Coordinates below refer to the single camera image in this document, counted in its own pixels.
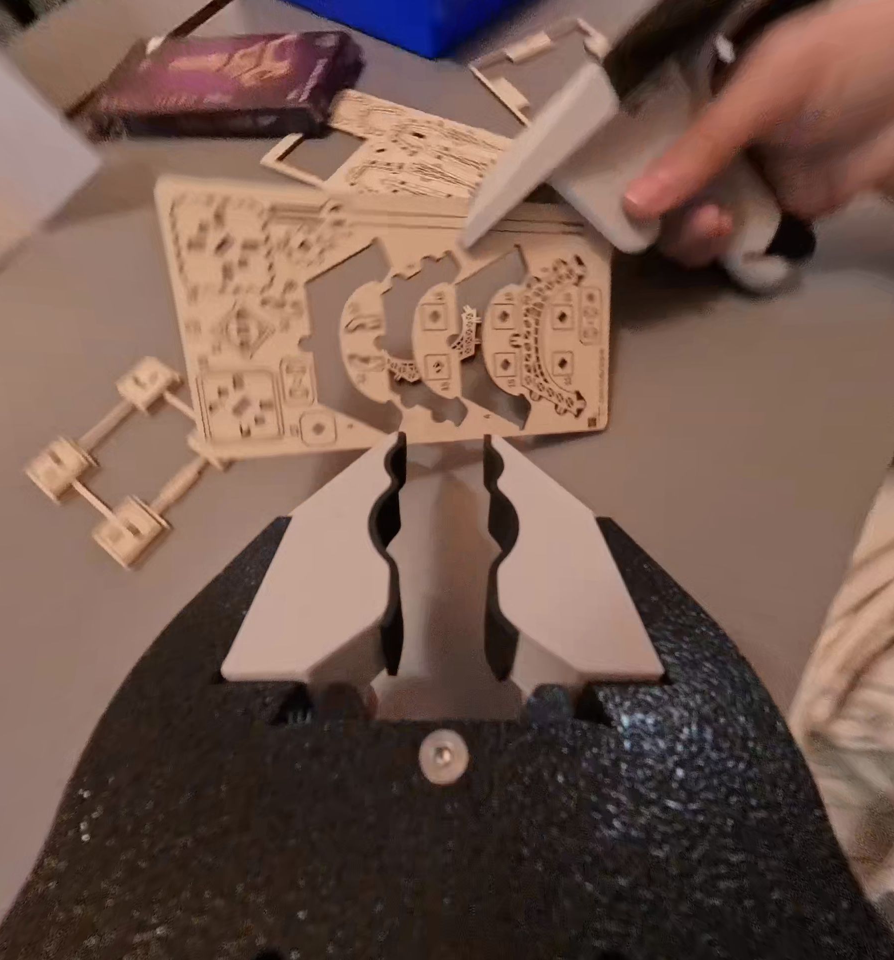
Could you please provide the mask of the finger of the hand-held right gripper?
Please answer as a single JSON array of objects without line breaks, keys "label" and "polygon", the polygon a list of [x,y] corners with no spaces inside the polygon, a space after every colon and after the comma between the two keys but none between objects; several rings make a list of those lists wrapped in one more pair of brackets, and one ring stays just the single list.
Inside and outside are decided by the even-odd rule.
[{"label": "finger of the hand-held right gripper", "polygon": [[470,200],[460,245],[475,246],[620,111],[601,62],[587,62],[498,157]]},{"label": "finger of the hand-held right gripper", "polygon": [[659,220],[630,216],[625,191],[666,148],[663,122],[620,114],[554,172],[553,187],[611,246],[641,253],[658,238]]}]

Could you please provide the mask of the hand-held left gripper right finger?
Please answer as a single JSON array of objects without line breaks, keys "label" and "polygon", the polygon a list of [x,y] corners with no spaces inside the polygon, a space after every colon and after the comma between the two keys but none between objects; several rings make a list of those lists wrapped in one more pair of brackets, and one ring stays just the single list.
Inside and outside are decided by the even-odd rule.
[{"label": "hand-held left gripper right finger", "polygon": [[665,674],[599,518],[504,438],[486,437],[485,655],[523,695]]}]

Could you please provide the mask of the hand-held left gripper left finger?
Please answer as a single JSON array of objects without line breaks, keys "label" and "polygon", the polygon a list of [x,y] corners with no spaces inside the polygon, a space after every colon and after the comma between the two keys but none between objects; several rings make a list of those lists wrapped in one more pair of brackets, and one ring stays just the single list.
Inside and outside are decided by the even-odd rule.
[{"label": "hand-held left gripper left finger", "polygon": [[385,436],[296,508],[220,667],[227,682],[357,690],[398,674],[406,438]]}]

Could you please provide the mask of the large wooden puzzle sheet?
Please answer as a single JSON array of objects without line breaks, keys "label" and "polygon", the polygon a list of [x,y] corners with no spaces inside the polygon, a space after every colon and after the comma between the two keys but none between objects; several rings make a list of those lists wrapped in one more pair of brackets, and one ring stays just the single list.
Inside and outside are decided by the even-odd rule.
[{"label": "large wooden puzzle sheet", "polygon": [[466,251],[456,198],[163,176],[154,199],[205,456],[608,425],[611,253],[563,206]]}]

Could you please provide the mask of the grey desk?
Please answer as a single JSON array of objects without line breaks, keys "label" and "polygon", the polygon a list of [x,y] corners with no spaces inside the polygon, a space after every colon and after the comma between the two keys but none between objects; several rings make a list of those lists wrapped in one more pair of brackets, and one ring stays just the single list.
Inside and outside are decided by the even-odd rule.
[{"label": "grey desk", "polygon": [[[271,181],[263,143],[109,145],[100,175],[0,269],[0,921],[81,752],[151,643],[263,528],[353,459],[211,471],[137,569],[97,514],[25,476],[116,402],[145,356],[182,356],[152,207],[161,173]],[[539,466],[618,521],[727,631],[787,710],[894,454],[894,208],[822,224],[801,283],[752,300],[623,261],[611,413]]]}]

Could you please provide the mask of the person's right hand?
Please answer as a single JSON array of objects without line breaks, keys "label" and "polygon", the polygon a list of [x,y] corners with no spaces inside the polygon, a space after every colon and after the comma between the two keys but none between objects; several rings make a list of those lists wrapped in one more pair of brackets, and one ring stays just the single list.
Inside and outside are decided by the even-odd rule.
[{"label": "person's right hand", "polygon": [[626,187],[625,210],[663,222],[669,258],[707,266],[726,252],[736,219],[711,183],[745,152],[779,205],[802,220],[863,195],[894,204],[894,1],[831,2],[775,23],[704,113]]}]

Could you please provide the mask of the small wooden puzzle sheet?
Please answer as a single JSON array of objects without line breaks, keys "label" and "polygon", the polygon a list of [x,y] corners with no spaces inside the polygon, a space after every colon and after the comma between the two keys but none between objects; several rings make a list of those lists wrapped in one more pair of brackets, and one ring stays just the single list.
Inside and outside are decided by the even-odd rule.
[{"label": "small wooden puzzle sheet", "polygon": [[302,134],[282,139],[261,166],[333,194],[467,199],[511,143],[486,129],[356,90],[335,98],[329,131],[360,145],[326,179],[289,159]]}]

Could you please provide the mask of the blue box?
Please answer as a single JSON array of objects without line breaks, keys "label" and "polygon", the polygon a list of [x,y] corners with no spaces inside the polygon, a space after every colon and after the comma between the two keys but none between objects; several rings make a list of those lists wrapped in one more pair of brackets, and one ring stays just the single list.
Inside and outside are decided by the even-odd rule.
[{"label": "blue box", "polygon": [[525,1],[293,1],[292,5],[436,59],[509,18]]}]

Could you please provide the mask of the printed white t-shirt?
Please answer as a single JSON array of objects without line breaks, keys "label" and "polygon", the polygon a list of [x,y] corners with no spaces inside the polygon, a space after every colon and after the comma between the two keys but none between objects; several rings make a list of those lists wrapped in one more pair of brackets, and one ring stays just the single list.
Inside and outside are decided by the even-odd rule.
[{"label": "printed white t-shirt", "polygon": [[788,721],[862,887],[894,912],[894,469],[864,522]]}]

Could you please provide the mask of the purple box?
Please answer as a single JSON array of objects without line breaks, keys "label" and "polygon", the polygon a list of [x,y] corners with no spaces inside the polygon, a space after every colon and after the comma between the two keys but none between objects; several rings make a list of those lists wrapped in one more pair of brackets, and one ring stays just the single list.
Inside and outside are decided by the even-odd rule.
[{"label": "purple box", "polygon": [[90,138],[318,138],[364,67],[345,31],[135,44],[72,111]]}]

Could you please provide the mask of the white paper sheet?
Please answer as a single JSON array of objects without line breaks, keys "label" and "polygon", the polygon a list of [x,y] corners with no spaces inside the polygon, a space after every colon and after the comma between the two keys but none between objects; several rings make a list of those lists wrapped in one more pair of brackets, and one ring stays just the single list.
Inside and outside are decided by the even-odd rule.
[{"label": "white paper sheet", "polygon": [[58,214],[101,164],[0,52],[0,262]]}]

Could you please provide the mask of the empty wooden sheet frame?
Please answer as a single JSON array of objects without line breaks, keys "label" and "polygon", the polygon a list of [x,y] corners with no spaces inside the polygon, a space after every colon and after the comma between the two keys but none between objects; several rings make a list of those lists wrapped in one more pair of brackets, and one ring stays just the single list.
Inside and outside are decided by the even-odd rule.
[{"label": "empty wooden sheet frame", "polygon": [[611,46],[586,20],[566,17],[472,60],[469,70],[526,126],[581,67],[601,61]]}]

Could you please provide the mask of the wooden four-block frame piece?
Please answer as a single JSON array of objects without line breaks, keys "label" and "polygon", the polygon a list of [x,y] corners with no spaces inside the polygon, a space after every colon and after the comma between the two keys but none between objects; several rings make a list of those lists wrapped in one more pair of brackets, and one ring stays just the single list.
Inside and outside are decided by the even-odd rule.
[{"label": "wooden four-block frame piece", "polygon": [[93,542],[126,570],[141,565],[159,546],[172,529],[168,513],[206,474],[222,474],[232,465],[231,460],[208,451],[192,430],[186,438],[192,454],[189,462],[165,480],[151,501],[130,495],[111,505],[91,488],[90,480],[99,469],[97,453],[130,420],[171,409],[194,421],[192,407],[179,395],[184,385],[184,376],[172,366],[153,356],[141,358],[117,378],[117,401],[109,411],[79,437],[54,438],[23,468],[27,479],[51,502],[76,498],[91,506],[99,516]]}]

